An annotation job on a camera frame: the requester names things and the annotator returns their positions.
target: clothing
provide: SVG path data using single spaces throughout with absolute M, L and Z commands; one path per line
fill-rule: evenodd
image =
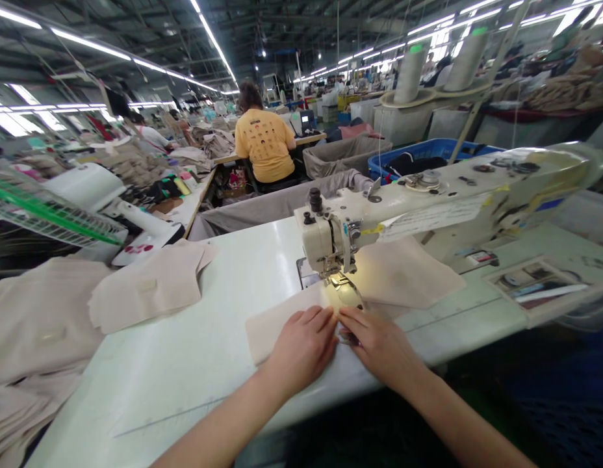
M 295 134 L 277 114 L 248 110 L 237 122 L 235 138 L 237 155 L 250 158 L 257 181 L 276 182 L 295 170 L 287 148 Z
M 165 153 L 168 151 L 165 147 L 170 144 L 159 132 L 154 130 L 152 127 L 146 127 L 144 125 L 137 125 L 137 131 L 141 133 L 146 141 L 146 145 L 144 145 L 143 149 L 147 150 L 149 153 Z M 129 130 L 131 134 L 135 134 L 135 131 L 132 129 Z

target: sewing machine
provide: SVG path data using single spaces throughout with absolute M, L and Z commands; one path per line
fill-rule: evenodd
M 294 216 L 310 267 L 322 278 L 346 281 L 344 275 L 355 272 L 358 249 L 407 235 L 464 273 L 487 265 L 494 258 L 490 251 L 539 226 L 602 175 L 603 151 L 584 143 L 517 148 L 383 187 L 378 179 L 370 190 L 344 189 L 330 200 L 314 188 Z

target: paper label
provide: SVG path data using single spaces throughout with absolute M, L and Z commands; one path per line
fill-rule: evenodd
M 380 223 L 384 229 L 379 233 L 378 242 L 391 242 L 408 235 L 475 219 L 489 196 L 489 193 L 485 193 L 395 216 Z

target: blue bin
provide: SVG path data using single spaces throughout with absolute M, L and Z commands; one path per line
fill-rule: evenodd
M 404 146 L 400 149 L 394 149 L 388 153 L 381 155 L 382 165 L 386 165 L 397 156 L 402 155 L 405 152 L 411 153 L 414 159 L 424 159 L 430 157 L 441 157 L 446 160 L 450 159 L 451 153 L 457 144 L 457 140 L 452 138 L 433 138 L 422 143 L 416 143 L 410 146 Z M 496 153 L 497 151 L 505 151 L 502 148 L 496 148 L 494 146 L 480 145 L 477 143 L 464 142 L 460 152 L 457 154 L 457 161 L 463 159 L 470 159 L 473 156 L 481 156 L 490 153 Z M 379 166 L 379 156 L 373 156 L 368 159 L 368 172 L 371 179 L 375 180 L 381 176 L 382 185 L 387 182 L 384 180 L 390 173 L 386 169 L 381 169 Z M 397 180 L 399 177 L 391 175 L 391 180 Z

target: thread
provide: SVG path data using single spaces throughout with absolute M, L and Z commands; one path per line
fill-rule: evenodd
M 463 91 L 472 85 L 488 36 L 488 34 L 472 34 L 464 39 L 462 49 L 455 58 L 443 91 Z
M 395 104 L 406 104 L 417 98 L 420 72 L 423 70 L 424 62 L 425 54 L 421 49 L 410 49 L 405 54 L 399 68 L 397 88 L 394 91 Z

